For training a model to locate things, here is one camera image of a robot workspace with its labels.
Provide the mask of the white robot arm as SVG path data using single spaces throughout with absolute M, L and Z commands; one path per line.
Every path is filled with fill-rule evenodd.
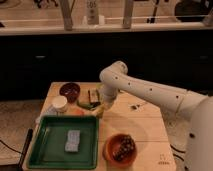
M 143 99 L 190 122 L 185 171 L 213 171 L 213 96 L 168 86 L 127 75 L 127 65 L 116 61 L 100 72 L 100 94 L 104 102 L 113 103 L 118 91 Z

